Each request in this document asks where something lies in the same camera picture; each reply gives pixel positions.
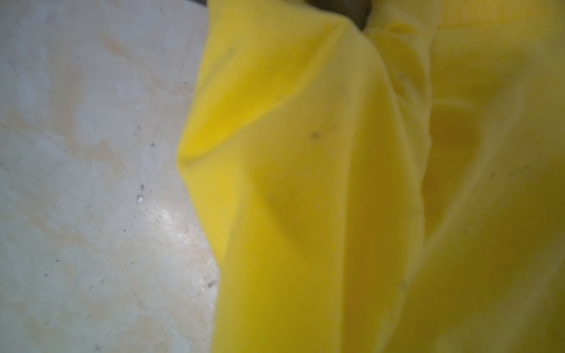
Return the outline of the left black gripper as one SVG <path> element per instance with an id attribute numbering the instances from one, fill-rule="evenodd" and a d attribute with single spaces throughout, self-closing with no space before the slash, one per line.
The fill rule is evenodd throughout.
<path id="1" fill-rule="evenodd" d="M 372 10 L 371 0 L 307 0 L 320 10 L 349 18 L 359 29 L 364 29 Z"/>

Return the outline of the yellow shorts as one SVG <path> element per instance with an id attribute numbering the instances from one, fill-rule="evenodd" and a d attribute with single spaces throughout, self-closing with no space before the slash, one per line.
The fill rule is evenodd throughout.
<path id="1" fill-rule="evenodd" d="M 212 352 L 562 352 L 564 3 L 209 1 Z"/>

